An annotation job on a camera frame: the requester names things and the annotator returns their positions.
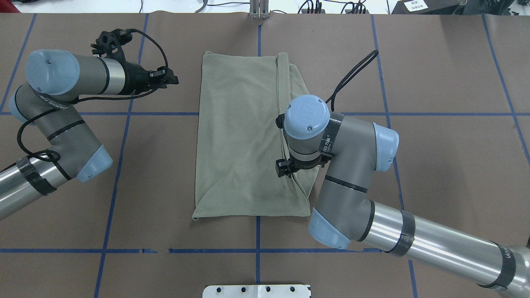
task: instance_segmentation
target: light blue joint cap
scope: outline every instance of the light blue joint cap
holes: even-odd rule
[[[9,98],[9,111],[11,112],[11,115],[13,115],[20,122],[26,122],[29,119],[26,119],[24,116],[22,116],[19,109],[16,107],[15,98],[16,98],[16,93],[18,92],[19,89],[20,87],[18,87],[15,93],[13,93],[13,95]]]
[[[30,86],[49,95],[70,91],[77,84],[79,74],[79,62],[74,55],[63,50],[36,50],[26,64]]]
[[[309,221],[309,234],[316,241],[337,249],[346,249],[351,240],[344,236],[328,220],[313,208],[313,214]]]
[[[326,103],[315,95],[293,99],[285,111],[284,130],[295,139],[310,139],[319,135],[330,121]]]
[[[399,146],[399,135],[395,130],[374,124],[377,164],[375,170],[385,172],[390,169]]]
[[[105,147],[101,145],[101,147],[96,150],[94,155],[92,155],[89,161],[83,166],[79,174],[77,174],[77,178],[82,183],[85,183],[103,173],[106,169],[110,168],[111,165],[112,158],[105,150]]]

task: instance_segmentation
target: white label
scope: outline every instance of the white label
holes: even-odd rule
[[[404,2],[403,4],[405,4],[405,6],[410,12],[425,10],[429,8],[427,4],[425,4],[425,1],[423,0],[408,1],[408,2]]]

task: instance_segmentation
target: white metal plate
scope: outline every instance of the white metal plate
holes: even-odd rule
[[[202,298],[311,298],[309,285],[207,286]]]

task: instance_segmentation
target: fabric fold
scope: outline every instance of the fabric fold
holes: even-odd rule
[[[193,218],[225,215],[309,216],[318,169],[278,178],[288,157],[275,118],[307,94],[286,53],[237,57],[206,52],[197,138]]]

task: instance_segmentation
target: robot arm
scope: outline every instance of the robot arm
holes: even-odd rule
[[[26,65],[28,82],[15,91],[9,106],[11,113],[24,122],[23,127],[37,125],[51,146],[44,151],[29,152],[21,145],[21,128],[19,145],[28,156],[0,172],[0,220],[49,195],[72,178],[87,182],[112,165],[109,153],[73,106],[86,100],[79,100],[79,95],[136,94],[99,98],[133,99],[167,84],[178,84],[163,52],[166,65],[156,71],[146,71],[125,60],[121,45],[132,39],[132,32],[144,34],[136,29],[102,32],[92,45],[95,57],[63,50],[37,50],[30,54]]]
[[[278,177],[330,161],[309,232],[327,246],[375,246],[471,279],[505,297],[530,296],[530,249],[507,248],[366,198],[375,171],[386,171],[398,134],[332,112],[314,95],[295,98],[277,118],[289,149]]]

